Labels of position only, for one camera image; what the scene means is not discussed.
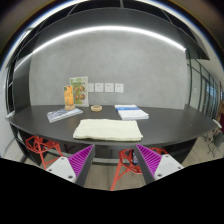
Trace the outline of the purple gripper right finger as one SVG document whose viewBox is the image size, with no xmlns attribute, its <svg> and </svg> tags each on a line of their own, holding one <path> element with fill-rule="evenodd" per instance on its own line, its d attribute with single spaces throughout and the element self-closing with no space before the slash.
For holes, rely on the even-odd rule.
<svg viewBox="0 0 224 224">
<path fill-rule="evenodd" d="M 147 184 L 183 169 L 183 166 L 169 154 L 161 155 L 142 145 L 136 145 L 134 152 Z"/>
</svg>

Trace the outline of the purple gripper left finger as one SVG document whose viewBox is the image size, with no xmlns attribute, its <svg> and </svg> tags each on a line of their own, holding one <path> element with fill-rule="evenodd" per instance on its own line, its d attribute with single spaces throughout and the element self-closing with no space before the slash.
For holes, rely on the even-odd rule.
<svg viewBox="0 0 224 224">
<path fill-rule="evenodd" d="M 47 168 L 49 173 L 83 186 L 95 156 L 95 146 L 90 145 L 69 157 L 60 157 Z"/>
</svg>

